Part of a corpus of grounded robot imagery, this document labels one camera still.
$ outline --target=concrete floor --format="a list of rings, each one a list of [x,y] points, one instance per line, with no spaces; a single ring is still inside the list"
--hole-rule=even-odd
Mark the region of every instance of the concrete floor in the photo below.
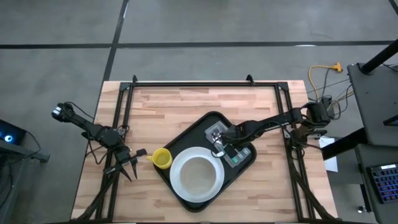
[[[2,0],[0,45],[110,44],[121,5],[122,0]],[[394,40],[397,22],[388,0],[130,0],[119,42]],[[305,80],[311,90],[309,66],[341,62],[345,68],[384,47],[118,49],[110,80],[133,74],[139,80],[242,80],[251,74],[256,80]],[[48,164],[31,162],[13,223],[69,219],[86,141],[78,128],[50,113],[58,102],[74,101],[94,114],[108,55],[109,49],[0,49],[0,118],[34,133],[51,154]],[[323,69],[313,71],[316,86],[323,85],[324,75]],[[345,72],[330,72],[328,83],[346,78]],[[325,94],[336,96],[348,85]],[[330,136],[362,126],[355,98],[348,102],[341,119],[327,127]],[[356,212],[359,187],[330,181],[341,218],[374,222],[372,213]]]

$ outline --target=wooden table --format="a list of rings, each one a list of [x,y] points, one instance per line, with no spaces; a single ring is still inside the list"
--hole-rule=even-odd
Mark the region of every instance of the wooden table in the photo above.
[[[307,102],[303,81],[288,81],[294,107]],[[112,125],[120,82],[105,82],[99,99],[96,123]],[[275,91],[270,87],[145,87],[135,88],[126,144],[152,153],[165,146],[209,111],[223,113],[232,123],[265,119],[278,114]],[[153,165],[144,157],[137,165],[138,180],[121,175],[114,222],[294,222],[297,216],[280,129],[269,131],[253,142],[257,159],[204,211],[186,211]],[[96,154],[102,156],[105,150]],[[322,154],[305,150],[310,188],[320,203],[337,216]],[[91,203],[101,185],[103,166],[88,156],[83,166],[72,218]],[[134,174],[126,168],[131,177]],[[303,210],[305,200],[300,191]],[[104,205],[107,211],[108,202]]]

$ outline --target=blue light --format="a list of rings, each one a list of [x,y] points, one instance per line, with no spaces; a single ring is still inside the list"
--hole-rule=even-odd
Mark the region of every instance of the blue light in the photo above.
[[[4,137],[4,140],[6,140],[6,142],[11,142],[12,136],[6,136],[6,137]]]

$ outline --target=small yellow cup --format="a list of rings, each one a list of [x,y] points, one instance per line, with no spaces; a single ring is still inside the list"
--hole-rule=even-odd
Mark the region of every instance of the small yellow cup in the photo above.
[[[161,169],[168,169],[172,165],[173,157],[169,150],[160,148],[156,149],[152,156],[147,156],[147,160],[152,161]]]

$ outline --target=keyboard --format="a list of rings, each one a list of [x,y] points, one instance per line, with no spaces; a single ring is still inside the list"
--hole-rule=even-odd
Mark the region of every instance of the keyboard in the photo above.
[[[398,164],[368,167],[381,203],[398,202]]]

